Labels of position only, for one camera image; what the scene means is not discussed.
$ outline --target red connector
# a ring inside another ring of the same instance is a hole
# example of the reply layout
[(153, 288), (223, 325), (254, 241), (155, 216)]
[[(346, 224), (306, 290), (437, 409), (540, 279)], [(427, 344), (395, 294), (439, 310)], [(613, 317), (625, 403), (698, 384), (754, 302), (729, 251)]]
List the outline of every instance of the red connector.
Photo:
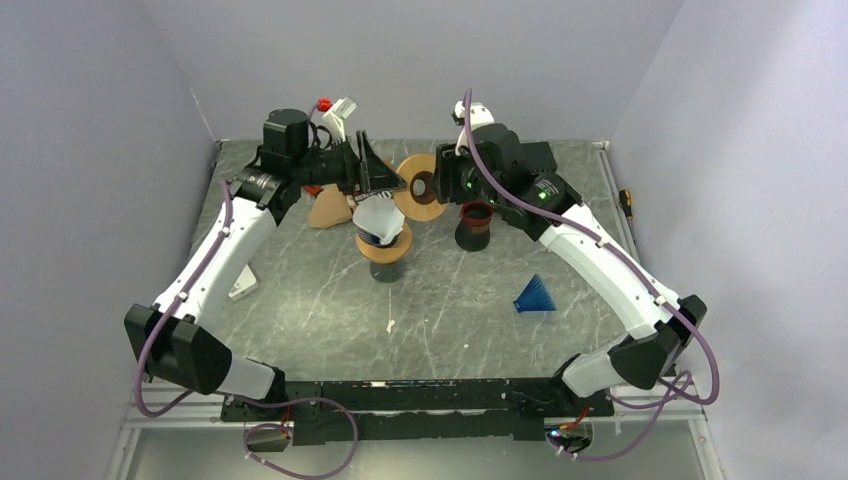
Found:
[(329, 98), (319, 98), (318, 99), (318, 111), (326, 112), (333, 106), (333, 102)]

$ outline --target white wall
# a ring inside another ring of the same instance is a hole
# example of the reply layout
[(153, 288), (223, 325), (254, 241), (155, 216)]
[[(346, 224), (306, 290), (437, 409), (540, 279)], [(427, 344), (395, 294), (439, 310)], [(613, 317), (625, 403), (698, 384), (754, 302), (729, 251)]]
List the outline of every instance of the white wall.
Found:
[(846, 22), (838, 0), (688, 0), (612, 139), (643, 260), (710, 308), (729, 478), (848, 471)]
[(144, 1), (216, 138), (259, 138), (273, 108), (345, 95), (373, 138), (450, 137), (469, 86), (516, 131), (609, 138), (682, 4)]
[(0, 478), (102, 478), (213, 154), (139, 2), (0, 2)]

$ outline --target brown disc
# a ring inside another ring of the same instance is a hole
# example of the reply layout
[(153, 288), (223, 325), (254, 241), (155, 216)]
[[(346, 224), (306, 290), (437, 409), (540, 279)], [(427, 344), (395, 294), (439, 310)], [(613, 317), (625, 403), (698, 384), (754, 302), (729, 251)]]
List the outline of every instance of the brown disc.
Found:
[(407, 217), (419, 222), (435, 220), (448, 208), (439, 203), (433, 192), (433, 172), (436, 156), (429, 153), (412, 155), (397, 168), (397, 173), (406, 180), (405, 190), (394, 193), (398, 209)]
[(359, 251), (365, 255), (365, 258), (371, 260), (374, 263), (395, 263), (409, 251), (409, 247), (412, 245), (412, 230), (409, 228), (409, 224), (403, 222), (403, 229), (400, 231), (400, 235), (398, 235), (398, 239), (394, 245), (388, 248), (379, 248), (373, 245), (368, 245), (359, 238), (359, 235), (356, 236), (356, 246), (359, 247)]

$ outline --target table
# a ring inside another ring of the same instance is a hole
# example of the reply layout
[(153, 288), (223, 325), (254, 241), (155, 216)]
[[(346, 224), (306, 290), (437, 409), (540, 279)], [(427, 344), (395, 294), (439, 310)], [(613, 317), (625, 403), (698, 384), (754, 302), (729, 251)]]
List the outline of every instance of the table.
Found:
[[(397, 166), (449, 140), (375, 140)], [(215, 165), (194, 247), (221, 208), (218, 179), (231, 178), (258, 141), (227, 141)], [(610, 179), (587, 141), (551, 141), (562, 175), (622, 245), (624, 229)], [(624, 328), (576, 272), (499, 218), (478, 253), (453, 239), (459, 207), (438, 219), (409, 220), (406, 273), (393, 284), (369, 274), (351, 223), (311, 229), (306, 194), (251, 258), (259, 288), (224, 305), (212, 331), (235, 354), (283, 369), (289, 380), (384, 380), (549, 376)], [(558, 311), (518, 314), (512, 301), (534, 274)]]

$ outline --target blue funnel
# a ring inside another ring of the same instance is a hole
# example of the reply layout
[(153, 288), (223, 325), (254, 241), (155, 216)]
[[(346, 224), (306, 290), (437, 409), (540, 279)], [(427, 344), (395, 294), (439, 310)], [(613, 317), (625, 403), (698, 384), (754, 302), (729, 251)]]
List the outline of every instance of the blue funnel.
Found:
[(512, 302), (515, 310), (521, 312), (555, 312), (556, 305), (539, 275), (533, 275), (530, 283), (524, 287), (521, 295)]

